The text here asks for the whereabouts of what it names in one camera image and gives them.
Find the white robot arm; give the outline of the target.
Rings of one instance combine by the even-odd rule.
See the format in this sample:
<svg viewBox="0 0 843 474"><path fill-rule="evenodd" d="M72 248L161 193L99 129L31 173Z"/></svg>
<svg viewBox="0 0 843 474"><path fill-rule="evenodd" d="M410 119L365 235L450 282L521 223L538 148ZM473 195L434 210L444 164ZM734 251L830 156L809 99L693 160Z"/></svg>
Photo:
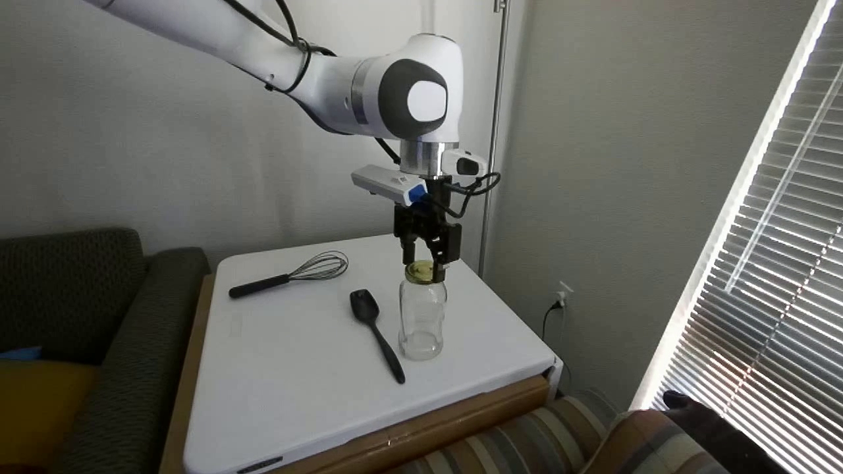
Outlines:
<svg viewBox="0 0 843 474"><path fill-rule="evenodd" d="M444 218L444 189L460 158L463 99L463 57L452 39L415 35L396 52L338 57L278 35L243 0L89 2L232 62L266 90L293 97L327 131L397 139L396 169L363 165L353 182L396 202L402 264L415 264L415 239L425 239L431 253L431 278L444 278L444 265L460 248L460 226Z"/></svg>

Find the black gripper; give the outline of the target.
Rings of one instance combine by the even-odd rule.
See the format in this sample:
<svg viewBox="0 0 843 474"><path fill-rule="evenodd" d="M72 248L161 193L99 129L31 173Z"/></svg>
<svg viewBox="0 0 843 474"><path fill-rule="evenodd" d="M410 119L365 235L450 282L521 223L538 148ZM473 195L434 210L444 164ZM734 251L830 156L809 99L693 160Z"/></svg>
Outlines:
<svg viewBox="0 0 843 474"><path fill-rule="evenodd" d="M448 222L450 182L425 179L407 193L410 202L396 207L393 235L401 237L402 265L415 258L415 237L431 251L431 282L444 282L450 251L460 243L460 226Z"/></svg>

